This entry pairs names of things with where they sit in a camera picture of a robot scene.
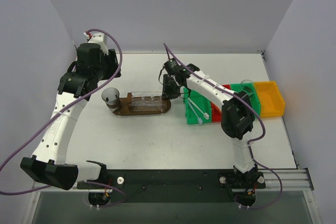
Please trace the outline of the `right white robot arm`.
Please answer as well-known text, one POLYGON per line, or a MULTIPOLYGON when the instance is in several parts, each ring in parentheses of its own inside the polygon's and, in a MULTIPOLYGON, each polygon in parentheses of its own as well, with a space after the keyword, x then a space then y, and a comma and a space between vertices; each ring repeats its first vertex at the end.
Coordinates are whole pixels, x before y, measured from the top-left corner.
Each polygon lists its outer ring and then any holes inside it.
POLYGON ((179 64, 170 59, 163 65, 162 97, 176 99, 182 97, 187 103, 198 93, 221 110, 221 128, 231 138, 234 152, 234 171, 247 185, 262 184, 264 179, 258 171, 251 144, 253 123, 257 117, 251 106, 249 95, 245 91, 235 92, 210 79, 197 66, 179 64))

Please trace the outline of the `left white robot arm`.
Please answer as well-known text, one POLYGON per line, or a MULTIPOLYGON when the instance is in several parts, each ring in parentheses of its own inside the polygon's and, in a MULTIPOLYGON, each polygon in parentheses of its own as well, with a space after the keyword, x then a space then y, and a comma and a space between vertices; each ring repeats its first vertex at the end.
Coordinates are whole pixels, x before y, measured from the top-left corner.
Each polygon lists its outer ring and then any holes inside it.
POLYGON ((77 59, 60 78, 51 123, 31 157, 24 157, 21 169, 35 182, 69 190, 76 182, 88 180, 94 187, 106 185, 103 164, 84 161, 67 164, 69 142, 79 115, 101 80, 119 77, 115 50, 105 42, 87 42, 77 48, 77 59))

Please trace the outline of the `clear acrylic toothbrush holder rack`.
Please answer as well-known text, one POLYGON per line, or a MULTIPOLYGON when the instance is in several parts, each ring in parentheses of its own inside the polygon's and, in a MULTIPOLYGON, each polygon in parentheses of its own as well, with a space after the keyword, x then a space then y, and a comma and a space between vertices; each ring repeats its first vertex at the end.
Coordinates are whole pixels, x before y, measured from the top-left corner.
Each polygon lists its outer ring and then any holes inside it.
POLYGON ((163 111, 163 100, 159 92, 131 92, 130 109, 135 112, 163 111))

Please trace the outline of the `dark smoked plastic cup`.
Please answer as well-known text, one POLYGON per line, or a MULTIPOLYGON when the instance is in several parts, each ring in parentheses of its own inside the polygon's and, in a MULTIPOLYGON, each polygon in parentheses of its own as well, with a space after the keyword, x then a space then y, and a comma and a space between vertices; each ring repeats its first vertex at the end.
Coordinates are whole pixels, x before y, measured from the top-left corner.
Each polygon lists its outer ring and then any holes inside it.
POLYGON ((119 110, 121 102, 120 102, 120 93, 118 89, 106 88, 102 92, 101 97, 111 112, 119 110))

